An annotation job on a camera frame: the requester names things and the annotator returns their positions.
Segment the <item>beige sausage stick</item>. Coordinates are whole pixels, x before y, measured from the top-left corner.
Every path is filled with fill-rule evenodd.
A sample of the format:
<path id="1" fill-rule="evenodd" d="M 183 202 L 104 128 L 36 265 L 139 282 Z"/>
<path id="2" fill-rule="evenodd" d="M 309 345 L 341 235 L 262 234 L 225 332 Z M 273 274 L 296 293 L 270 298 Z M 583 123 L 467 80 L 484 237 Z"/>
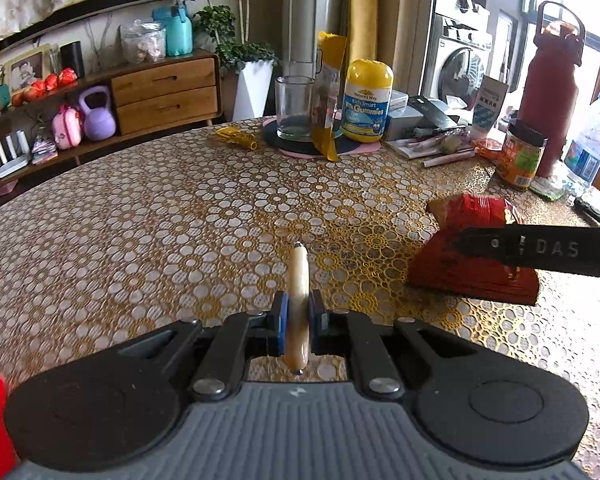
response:
<path id="1" fill-rule="evenodd" d="M 310 277 L 306 248 L 297 242 L 288 264 L 288 314 L 284 362 L 292 374 L 301 375 L 310 354 Z"/>

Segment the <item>red chips bag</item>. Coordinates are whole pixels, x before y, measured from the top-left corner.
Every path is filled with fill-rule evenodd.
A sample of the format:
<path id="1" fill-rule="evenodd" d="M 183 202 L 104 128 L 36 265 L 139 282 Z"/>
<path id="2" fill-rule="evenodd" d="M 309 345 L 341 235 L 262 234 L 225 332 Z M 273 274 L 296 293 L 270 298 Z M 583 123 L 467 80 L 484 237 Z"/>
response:
<path id="1" fill-rule="evenodd" d="M 408 265 L 407 284 L 456 296 L 507 302 L 536 303 L 538 274 L 515 268 L 474 245 L 460 249 L 460 234 L 468 228 L 504 228 L 521 222 L 517 208 L 501 196 L 456 194 L 430 200 L 426 211 L 438 222 L 434 234 Z"/>

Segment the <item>black remote control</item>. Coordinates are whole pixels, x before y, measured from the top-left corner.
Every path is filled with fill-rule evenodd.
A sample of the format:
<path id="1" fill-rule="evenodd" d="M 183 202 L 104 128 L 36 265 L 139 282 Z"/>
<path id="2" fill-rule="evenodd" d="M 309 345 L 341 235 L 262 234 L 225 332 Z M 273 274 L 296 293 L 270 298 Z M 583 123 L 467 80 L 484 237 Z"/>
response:
<path id="1" fill-rule="evenodd" d="M 591 204 L 582 200 L 582 198 L 578 197 L 574 201 L 573 208 L 579 214 L 584 214 L 585 217 L 588 217 L 591 221 L 600 225 L 600 211 L 595 209 Z"/>

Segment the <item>glass jar black lid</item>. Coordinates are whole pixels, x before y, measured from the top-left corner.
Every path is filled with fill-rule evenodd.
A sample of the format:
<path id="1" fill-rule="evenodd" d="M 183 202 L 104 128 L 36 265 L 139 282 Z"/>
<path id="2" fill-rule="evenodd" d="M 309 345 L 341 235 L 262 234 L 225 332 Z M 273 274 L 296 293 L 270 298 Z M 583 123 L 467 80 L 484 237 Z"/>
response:
<path id="1" fill-rule="evenodd" d="M 521 120 L 508 126 L 496 173 L 518 190 L 528 190 L 540 166 L 547 138 Z"/>

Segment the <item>red water bottle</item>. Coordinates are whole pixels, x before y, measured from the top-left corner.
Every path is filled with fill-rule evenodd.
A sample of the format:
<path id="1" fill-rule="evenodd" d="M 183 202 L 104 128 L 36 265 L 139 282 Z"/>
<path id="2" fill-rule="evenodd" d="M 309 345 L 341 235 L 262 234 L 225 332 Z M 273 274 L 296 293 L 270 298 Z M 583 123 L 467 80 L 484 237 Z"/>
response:
<path id="1" fill-rule="evenodd" d="M 579 89 L 574 74 L 582 65 L 586 29 L 581 20 L 544 22 L 552 2 L 539 5 L 533 42 L 535 55 L 528 67 L 518 118 L 546 139 L 536 174 L 550 178 L 567 139 Z"/>

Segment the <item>small yellow candy wrapper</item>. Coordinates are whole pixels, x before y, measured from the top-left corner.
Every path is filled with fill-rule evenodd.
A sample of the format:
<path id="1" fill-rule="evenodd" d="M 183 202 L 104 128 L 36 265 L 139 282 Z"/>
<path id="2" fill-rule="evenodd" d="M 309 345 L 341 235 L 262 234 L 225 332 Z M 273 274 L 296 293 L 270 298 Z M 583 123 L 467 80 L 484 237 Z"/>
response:
<path id="1" fill-rule="evenodd" d="M 246 150 L 255 151 L 258 148 L 256 136 L 249 131 L 237 127 L 227 126 L 219 128 L 216 135 L 227 144 L 240 146 Z"/>

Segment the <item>yellow lid gummies bottle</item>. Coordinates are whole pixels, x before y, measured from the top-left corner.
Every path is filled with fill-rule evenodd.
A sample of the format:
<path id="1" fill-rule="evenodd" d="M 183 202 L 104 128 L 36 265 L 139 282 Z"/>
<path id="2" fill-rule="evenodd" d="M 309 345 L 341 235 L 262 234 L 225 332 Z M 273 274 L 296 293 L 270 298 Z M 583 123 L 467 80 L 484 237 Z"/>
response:
<path id="1" fill-rule="evenodd" d="M 349 139 L 372 143 L 384 134 L 393 71 L 383 62 L 359 58 L 348 68 L 340 129 Z"/>

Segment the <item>tall yellow snack pouch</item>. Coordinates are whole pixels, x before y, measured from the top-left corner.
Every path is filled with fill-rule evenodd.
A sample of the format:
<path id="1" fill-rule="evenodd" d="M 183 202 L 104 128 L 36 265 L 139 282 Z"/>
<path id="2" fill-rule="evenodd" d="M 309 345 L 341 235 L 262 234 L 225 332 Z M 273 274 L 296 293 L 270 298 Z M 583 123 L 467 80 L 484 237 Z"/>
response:
<path id="1" fill-rule="evenodd" d="M 329 32 L 317 34 L 315 77 L 311 105 L 311 139 L 330 162 L 338 160 L 332 125 L 340 92 L 341 66 L 347 38 Z"/>

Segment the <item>pink small backpack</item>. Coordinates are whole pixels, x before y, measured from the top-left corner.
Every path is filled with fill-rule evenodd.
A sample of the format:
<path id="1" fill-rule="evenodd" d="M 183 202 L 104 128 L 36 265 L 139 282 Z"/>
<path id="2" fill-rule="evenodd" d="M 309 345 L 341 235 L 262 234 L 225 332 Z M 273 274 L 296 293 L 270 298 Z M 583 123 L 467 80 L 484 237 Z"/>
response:
<path id="1" fill-rule="evenodd" d="M 53 118 L 52 129 L 56 146 L 61 150 L 76 148 L 82 141 L 82 118 L 73 106 L 62 104 Z"/>

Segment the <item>white books on shelf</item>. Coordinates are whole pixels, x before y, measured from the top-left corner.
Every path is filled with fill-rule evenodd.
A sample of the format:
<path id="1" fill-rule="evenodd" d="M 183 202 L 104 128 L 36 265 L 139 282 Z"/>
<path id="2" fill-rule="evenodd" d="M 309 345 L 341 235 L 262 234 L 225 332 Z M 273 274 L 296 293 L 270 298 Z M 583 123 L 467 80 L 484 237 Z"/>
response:
<path id="1" fill-rule="evenodd" d="M 9 133 L 0 140 L 0 179 L 28 166 L 30 159 L 30 146 L 24 131 Z"/>

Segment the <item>clear plastic bag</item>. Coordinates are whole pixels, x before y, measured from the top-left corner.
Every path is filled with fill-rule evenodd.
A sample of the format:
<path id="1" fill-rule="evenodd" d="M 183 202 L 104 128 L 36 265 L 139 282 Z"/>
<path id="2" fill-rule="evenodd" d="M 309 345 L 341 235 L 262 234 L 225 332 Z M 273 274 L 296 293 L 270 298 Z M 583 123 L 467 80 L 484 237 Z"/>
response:
<path id="1" fill-rule="evenodd" d="M 131 64 L 159 62 L 166 57 L 166 30 L 160 23 L 135 20 L 121 24 L 119 34 L 123 56 Z"/>

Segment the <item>red apples decoration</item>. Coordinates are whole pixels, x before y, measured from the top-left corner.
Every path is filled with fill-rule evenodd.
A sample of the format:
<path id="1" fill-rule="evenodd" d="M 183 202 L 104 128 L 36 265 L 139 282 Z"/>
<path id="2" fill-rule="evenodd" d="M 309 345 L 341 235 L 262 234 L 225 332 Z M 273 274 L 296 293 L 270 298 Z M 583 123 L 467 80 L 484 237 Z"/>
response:
<path id="1" fill-rule="evenodd" d="M 12 96 L 12 106 L 18 107 L 43 99 L 49 93 L 71 87 L 78 79 L 78 74 L 72 68 L 65 68 L 59 74 L 50 74 L 45 79 L 37 79 Z"/>

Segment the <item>black cylinder speaker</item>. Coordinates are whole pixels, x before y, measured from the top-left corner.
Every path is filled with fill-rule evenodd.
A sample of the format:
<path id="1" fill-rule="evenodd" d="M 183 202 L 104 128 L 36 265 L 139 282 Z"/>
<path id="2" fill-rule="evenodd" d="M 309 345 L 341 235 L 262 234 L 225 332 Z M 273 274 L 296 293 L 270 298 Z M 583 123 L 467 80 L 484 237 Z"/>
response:
<path id="1" fill-rule="evenodd" d="M 81 41 L 76 40 L 70 44 L 64 44 L 59 49 L 61 67 L 66 70 L 71 68 L 78 78 L 85 76 Z"/>

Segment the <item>framed photo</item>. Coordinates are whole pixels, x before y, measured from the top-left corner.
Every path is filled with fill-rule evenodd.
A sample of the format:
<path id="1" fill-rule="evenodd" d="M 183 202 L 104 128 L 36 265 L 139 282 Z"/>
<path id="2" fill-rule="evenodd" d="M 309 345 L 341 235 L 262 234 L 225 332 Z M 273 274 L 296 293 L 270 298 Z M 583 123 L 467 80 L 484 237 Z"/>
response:
<path id="1" fill-rule="evenodd" d="M 32 49 L 13 58 L 4 65 L 5 84 L 8 85 L 9 93 L 15 94 L 36 80 L 45 79 L 52 71 L 50 65 L 50 45 L 42 44 L 41 47 Z"/>

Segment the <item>green potted tree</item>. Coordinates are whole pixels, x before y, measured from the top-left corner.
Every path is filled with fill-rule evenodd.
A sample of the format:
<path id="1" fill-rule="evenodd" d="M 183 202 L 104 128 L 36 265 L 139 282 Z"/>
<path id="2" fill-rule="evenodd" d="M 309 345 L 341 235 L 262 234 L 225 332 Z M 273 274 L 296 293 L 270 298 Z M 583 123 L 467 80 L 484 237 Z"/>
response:
<path id="1" fill-rule="evenodd" d="M 225 73 L 238 74 L 250 62 L 279 63 L 271 46 L 249 38 L 251 0 L 237 0 L 237 14 L 227 4 L 204 2 L 206 5 L 194 14 L 195 29 L 209 38 Z"/>

